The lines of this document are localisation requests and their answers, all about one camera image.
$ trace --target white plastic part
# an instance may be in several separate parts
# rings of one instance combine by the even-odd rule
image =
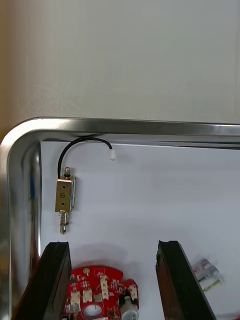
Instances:
[[[80,309],[80,292],[71,292],[71,298],[70,298],[71,305],[78,305],[79,310]]]
[[[88,289],[88,290],[83,290],[82,291],[82,300],[83,300],[83,303],[92,302],[93,301],[92,289]]]
[[[115,151],[115,149],[110,149],[110,150],[108,150],[108,152],[109,152],[109,156],[110,156],[110,159],[111,160],[116,160],[116,151]]]

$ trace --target push-pull solenoid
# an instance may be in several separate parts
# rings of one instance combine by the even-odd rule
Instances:
[[[71,176],[70,168],[67,166],[56,182],[56,204],[55,211],[60,216],[60,233],[65,235],[69,224],[70,214],[74,207],[76,178]]]
[[[58,164],[57,164],[57,181],[56,181],[56,203],[55,212],[59,213],[60,216],[60,233],[65,235],[67,232],[67,225],[69,224],[70,215],[74,207],[75,188],[76,188],[76,177],[71,175],[70,168],[66,166],[64,175],[61,176],[61,167],[63,158],[66,152],[74,145],[84,141],[98,141],[106,144],[109,148],[109,155],[111,160],[116,159],[115,150],[112,145],[103,139],[89,136],[79,137],[70,142],[62,151]]]

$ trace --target white panel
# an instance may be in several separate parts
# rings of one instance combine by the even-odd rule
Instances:
[[[14,121],[240,122],[239,0],[13,2]]]
[[[141,319],[161,318],[158,241],[177,240],[188,259],[206,257],[224,283],[206,293],[216,314],[239,310],[238,150],[84,143],[64,158],[77,176],[66,235],[54,212],[58,157],[65,142],[42,142],[42,250],[69,241],[72,266],[106,264],[133,278]]]

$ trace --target wire connector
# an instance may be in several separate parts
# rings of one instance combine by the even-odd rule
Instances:
[[[109,153],[110,159],[112,161],[116,160],[116,151],[115,151],[115,149],[108,150],[108,153]]]

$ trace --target stainless steel frame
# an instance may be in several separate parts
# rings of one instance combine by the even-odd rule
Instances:
[[[84,118],[35,118],[0,145],[0,319],[23,294],[41,249],[41,146],[105,135],[112,143],[239,149],[240,125]]]

